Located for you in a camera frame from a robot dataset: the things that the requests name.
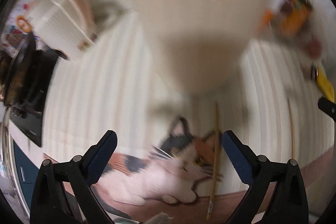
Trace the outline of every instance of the blue gripper pad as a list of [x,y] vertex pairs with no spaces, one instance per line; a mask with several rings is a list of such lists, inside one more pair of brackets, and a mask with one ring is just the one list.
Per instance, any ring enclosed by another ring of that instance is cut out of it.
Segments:
[[253,166],[243,153],[245,145],[239,141],[232,131],[223,133],[222,145],[241,181],[251,186],[253,184]]
[[108,130],[96,145],[92,145],[83,156],[82,168],[85,182],[92,185],[98,182],[109,159],[117,147],[118,139],[114,131]]

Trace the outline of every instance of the cat face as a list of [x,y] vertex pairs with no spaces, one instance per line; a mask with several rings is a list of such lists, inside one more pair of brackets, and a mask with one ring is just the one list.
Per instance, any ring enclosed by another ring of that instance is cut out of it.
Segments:
[[189,132],[187,121],[179,117],[173,123],[167,139],[159,149],[159,165],[178,177],[201,180],[212,177],[214,162],[213,136],[195,138]]

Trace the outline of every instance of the red object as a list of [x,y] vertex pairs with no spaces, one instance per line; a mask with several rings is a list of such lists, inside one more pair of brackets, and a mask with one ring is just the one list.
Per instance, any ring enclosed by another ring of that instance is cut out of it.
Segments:
[[311,59],[319,59],[322,54],[322,44],[320,41],[313,39],[304,46],[303,50]]

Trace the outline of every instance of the metal screw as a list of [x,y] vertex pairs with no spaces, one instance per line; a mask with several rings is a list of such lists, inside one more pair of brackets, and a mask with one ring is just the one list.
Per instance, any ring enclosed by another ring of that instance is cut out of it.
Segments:
[[289,163],[290,163],[291,165],[293,165],[293,166],[297,165],[297,161],[294,160],[294,159],[291,159],[291,160],[289,161]]
[[43,162],[42,162],[42,165],[43,166],[47,166],[47,165],[49,165],[50,164],[50,160],[44,160]]
[[79,162],[81,159],[82,159],[82,156],[81,156],[81,155],[76,155],[76,156],[74,156],[74,157],[72,158],[72,160],[73,160],[74,162]]
[[261,161],[261,162],[266,162],[267,158],[264,155],[259,155],[258,160]]

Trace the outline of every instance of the cat body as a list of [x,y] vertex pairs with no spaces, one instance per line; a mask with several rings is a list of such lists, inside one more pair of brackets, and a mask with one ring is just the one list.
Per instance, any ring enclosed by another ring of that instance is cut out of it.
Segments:
[[197,198],[195,183],[212,177],[211,142],[209,137],[193,137],[187,121],[179,117],[160,148],[154,147],[145,159],[114,153],[111,169],[98,183],[121,203],[144,206],[146,199],[192,203]]

